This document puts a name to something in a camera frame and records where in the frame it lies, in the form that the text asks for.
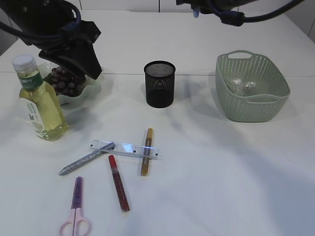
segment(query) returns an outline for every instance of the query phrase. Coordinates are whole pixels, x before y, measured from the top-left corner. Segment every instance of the clear ruler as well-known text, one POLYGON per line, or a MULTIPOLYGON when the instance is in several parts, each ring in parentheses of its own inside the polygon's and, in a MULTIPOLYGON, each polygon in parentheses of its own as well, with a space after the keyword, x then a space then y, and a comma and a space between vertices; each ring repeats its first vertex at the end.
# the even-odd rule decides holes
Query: clear ruler
POLYGON ((145 156, 151 159, 158 159, 160 157, 159 150, 156 147, 137 146, 134 144, 124 144, 124 143, 109 142, 109 141, 103 141, 103 140, 94 140, 90 144, 89 149, 104 151, 104 152, 117 154, 117 155, 124 155, 124 156, 133 156, 133 157, 145 156), (114 143, 115 146, 107 150, 102 149, 104 146, 110 143, 114 143))

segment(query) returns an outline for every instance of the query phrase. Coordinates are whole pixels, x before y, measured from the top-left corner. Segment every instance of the grapes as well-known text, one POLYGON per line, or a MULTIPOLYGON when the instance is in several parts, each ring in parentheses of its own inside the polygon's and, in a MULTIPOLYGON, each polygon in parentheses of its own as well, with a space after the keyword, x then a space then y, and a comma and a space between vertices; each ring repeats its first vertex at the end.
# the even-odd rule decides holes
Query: grapes
POLYGON ((50 84, 56 84, 56 83, 58 83, 58 79, 55 78, 55 77, 50 78, 49 83, 50 83, 50 84))
POLYGON ((62 90, 62 93, 63 93, 64 95, 68 94, 68 93, 69 93, 69 89, 68 89, 68 88, 64 88, 64 89, 62 90))
POLYGON ((58 83, 58 88, 59 88, 59 89, 63 89, 64 87, 65 87, 65 82, 60 81, 60 82, 58 83))
POLYGON ((76 95, 76 91, 75 91, 74 89, 70 89, 69 95, 70 95, 71 97, 74 97, 74 96, 76 95))
POLYGON ((54 88, 54 90, 58 90, 58 85, 57 84, 53 84, 52 87, 54 88))
POLYGON ((65 83, 68 83, 70 79, 67 76, 61 76, 60 80, 64 81, 65 83))
POLYGON ((50 74, 51 74, 52 76, 54 76, 54 77, 57 76, 57 72, 56 72, 56 71, 52 71, 50 74))
POLYGON ((63 70, 63 69, 62 69, 62 67, 61 67, 61 66, 59 66, 59 67, 57 67, 57 68, 56 68, 56 72, 58 72, 58 73, 61 73, 61 72, 62 72, 62 70, 63 70))
POLYGON ((71 97, 79 96, 84 89, 85 76, 83 78, 71 74, 62 67, 53 68, 48 82, 56 91, 56 95, 66 95, 71 97))
POLYGON ((69 87, 70 89, 74 89, 74 88, 75 88, 75 83, 70 82, 70 83, 68 84, 68 87, 69 87))

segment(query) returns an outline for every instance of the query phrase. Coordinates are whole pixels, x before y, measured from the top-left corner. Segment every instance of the robotic arm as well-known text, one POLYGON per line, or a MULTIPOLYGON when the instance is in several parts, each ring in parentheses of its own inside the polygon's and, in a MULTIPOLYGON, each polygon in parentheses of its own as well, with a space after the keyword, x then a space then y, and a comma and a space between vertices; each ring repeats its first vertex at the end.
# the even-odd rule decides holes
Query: robotic arm
MULTIPOLYGON (((245 17, 231 9, 256 0, 176 0, 176 4, 190 4, 195 17, 215 14, 222 23, 241 26, 279 16, 303 0, 292 0, 278 10, 256 17, 245 17)), ((64 0, 0 0, 0 8, 21 28, 13 29, 0 22, 0 30, 18 36, 27 45, 41 49, 39 56, 52 61, 73 74, 85 74, 96 79, 101 67, 93 43, 101 32, 92 21, 82 21, 80 11, 64 0)))

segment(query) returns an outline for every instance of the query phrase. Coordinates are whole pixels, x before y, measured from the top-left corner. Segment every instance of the yellow liquid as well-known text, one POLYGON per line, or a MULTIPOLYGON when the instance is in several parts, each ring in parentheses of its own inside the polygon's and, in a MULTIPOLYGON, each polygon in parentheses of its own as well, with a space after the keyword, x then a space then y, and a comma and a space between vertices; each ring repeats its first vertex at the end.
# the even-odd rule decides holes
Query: yellow liquid
MULTIPOLYGON (((19 78, 29 78, 37 73, 39 73, 38 70, 31 74, 18 73, 18 76, 19 78)), ((21 88, 20 98, 25 98, 36 104, 40 117, 44 123, 45 130, 47 130, 47 135, 42 139, 54 141, 65 133, 67 124, 57 99, 56 92, 50 84, 44 81, 42 85, 31 91, 21 88)))

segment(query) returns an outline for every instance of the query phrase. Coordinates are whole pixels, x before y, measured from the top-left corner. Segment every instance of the basket handle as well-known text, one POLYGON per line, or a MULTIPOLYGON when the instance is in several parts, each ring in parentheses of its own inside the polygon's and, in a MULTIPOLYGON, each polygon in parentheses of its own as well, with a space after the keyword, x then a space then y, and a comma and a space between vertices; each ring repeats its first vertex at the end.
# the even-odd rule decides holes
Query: basket handle
POLYGON ((252 99, 260 99, 260 98, 271 98, 271 99, 274 99, 273 102, 263 102, 264 104, 272 104, 272 103, 276 103, 276 102, 279 102, 279 100, 281 99, 280 97, 278 96, 274 96, 274 95, 270 95, 270 94, 261 94, 261 95, 255 95, 255 96, 252 96, 251 98, 249 99, 245 99, 247 103, 261 103, 261 102, 251 102, 252 99))
POLYGON ((251 57, 255 55, 255 53, 252 53, 252 52, 249 52, 249 51, 246 51, 246 50, 236 50, 236 51, 233 51, 233 52, 224 54, 224 55, 228 57, 229 55, 237 54, 237 53, 249 54, 249 55, 251 55, 251 57))

